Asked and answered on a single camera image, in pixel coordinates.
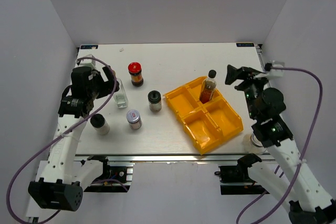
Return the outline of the black top salt grinder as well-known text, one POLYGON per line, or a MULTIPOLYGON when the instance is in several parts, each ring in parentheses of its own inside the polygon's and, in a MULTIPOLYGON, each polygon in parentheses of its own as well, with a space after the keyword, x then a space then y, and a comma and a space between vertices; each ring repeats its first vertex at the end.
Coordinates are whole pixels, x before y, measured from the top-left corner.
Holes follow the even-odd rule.
POLYGON ((106 135, 110 131, 110 126, 101 114, 95 114, 91 117, 90 123, 99 135, 106 135))

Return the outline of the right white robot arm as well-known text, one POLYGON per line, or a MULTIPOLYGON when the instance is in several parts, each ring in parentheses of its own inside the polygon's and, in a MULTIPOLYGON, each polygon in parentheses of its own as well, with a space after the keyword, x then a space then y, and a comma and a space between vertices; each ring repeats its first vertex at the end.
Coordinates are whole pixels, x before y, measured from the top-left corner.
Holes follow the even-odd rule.
POLYGON ((261 72, 250 67, 227 66, 226 85, 236 80, 235 86, 243 91, 249 117, 255 120, 253 134, 278 163, 290 183, 286 183, 262 163, 256 154, 247 154, 237 161, 237 175, 247 182, 259 183, 277 200, 273 209, 258 219, 261 223, 279 207, 288 213, 291 223, 333 223, 335 221, 335 199, 321 186, 304 160, 305 145, 300 151, 293 134, 281 113, 286 109, 284 95, 276 88, 266 88, 269 80, 284 75, 286 67, 268 63, 261 72))

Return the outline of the black cap chili sauce bottle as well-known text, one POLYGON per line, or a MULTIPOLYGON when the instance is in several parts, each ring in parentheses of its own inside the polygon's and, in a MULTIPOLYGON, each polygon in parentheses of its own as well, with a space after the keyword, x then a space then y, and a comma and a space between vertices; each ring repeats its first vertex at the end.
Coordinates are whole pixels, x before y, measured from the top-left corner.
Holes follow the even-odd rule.
POLYGON ((199 100, 203 104, 209 102, 213 98, 214 91, 216 89, 216 74, 217 73, 215 70, 210 70, 208 72, 207 78, 203 80, 201 92, 199 95, 199 100))

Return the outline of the red lid sauce jar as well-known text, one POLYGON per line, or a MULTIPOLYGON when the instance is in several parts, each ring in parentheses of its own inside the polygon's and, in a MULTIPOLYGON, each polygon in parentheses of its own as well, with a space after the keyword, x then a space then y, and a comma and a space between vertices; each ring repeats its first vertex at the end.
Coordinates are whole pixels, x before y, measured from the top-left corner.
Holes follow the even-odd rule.
POLYGON ((131 82, 135 87, 143 85, 142 67, 138 62, 132 62, 128 65, 128 71, 131 76, 131 82))

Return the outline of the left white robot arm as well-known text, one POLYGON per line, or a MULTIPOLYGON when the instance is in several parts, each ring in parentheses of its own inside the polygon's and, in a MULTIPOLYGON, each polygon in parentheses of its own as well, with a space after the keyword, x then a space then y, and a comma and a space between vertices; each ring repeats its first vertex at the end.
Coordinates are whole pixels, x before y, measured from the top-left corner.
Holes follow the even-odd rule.
POLYGON ((111 168, 102 161, 86 161, 77 173, 73 172, 79 140, 94 101, 110 96, 119 87, 110 67, 102 70, 107 80, 94 66, 72 70, 71 85, 62 94, 58 110, 58 140, 51 146, 40 177, 28 186, 30 196, 42 209, 76 211, 84 190, 95 179, 104 182, 110 178, 111 168))

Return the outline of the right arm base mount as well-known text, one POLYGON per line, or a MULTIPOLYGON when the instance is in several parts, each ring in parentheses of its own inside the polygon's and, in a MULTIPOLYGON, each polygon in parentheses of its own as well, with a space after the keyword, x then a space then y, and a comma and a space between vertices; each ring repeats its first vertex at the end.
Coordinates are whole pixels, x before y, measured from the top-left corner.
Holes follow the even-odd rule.
POLYGON ((222 165, 214 172, 220 180, 221 195, 261 195, 269 194, 261 185, 252 180, 248 169, 262 159, 256 154, 247 154, 238 159, 236 165, 222 165))

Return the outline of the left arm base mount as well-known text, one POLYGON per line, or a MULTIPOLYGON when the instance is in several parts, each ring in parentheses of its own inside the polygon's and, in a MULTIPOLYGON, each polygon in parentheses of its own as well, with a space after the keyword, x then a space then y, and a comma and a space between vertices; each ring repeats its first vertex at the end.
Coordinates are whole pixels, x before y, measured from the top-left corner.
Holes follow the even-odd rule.
POLYGON ((94 182, 104 180, 102 183, 91 184, 84 192, 88 193, 126 193, 130 189, 133 175, 133 166, 110 162, 106 156, 89 156, 82 159, 82 165, 86 161, 100 161, 103 166, 102 174, 94 182))

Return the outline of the clear glass jar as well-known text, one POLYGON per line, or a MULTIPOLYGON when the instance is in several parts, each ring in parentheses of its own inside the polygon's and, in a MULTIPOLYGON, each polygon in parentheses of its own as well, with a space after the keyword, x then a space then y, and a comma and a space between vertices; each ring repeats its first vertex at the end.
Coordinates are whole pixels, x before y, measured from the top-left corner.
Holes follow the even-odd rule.
POLYGON ((262 143, 256 138, 254 133, 246 134, 242 141, 244 151, 246 153, 252 153, 256 155, 261 155, 266 152, 262 143))

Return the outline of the silver lid spice jar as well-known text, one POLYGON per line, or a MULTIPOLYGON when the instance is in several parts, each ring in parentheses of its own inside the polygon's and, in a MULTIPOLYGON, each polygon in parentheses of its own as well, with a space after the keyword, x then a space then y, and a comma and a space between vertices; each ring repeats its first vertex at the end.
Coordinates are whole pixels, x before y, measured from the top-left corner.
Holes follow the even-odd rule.
POLYGON ((137 110, 130 110, 126 114, 127 122, 131 129, 138 130, 142 126, 140 113, 137 110))

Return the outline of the clear square oil bottle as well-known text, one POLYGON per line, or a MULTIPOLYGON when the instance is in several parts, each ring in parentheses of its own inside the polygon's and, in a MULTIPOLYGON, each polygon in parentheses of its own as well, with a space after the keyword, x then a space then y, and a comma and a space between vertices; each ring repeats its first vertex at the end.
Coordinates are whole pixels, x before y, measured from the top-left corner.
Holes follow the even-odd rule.
POLYGON ((121 79, 118 78, 117 82, 119 83, 119 90, 114 93, 113 98, 117 107, 124 109, 128 107, 128 98, 121 79))

